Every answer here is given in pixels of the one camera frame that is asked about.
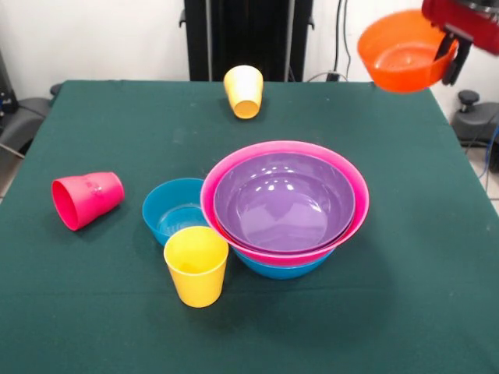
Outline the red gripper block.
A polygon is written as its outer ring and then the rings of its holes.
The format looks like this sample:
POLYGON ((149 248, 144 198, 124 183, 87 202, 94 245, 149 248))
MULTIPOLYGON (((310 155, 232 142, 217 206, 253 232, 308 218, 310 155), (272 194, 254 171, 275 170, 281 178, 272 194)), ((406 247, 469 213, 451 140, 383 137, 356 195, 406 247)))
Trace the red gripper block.
POLYGON ((453 58, 455 35, 463 37, 458 38, 457 55, 442 77, 445 86, 453 86, 457 81, 472 43, 491 55, 498 55, 498 1, 423 1, 422 13, 433 26, 448 32, 439 44, 434 61, 445 56, 453 58))

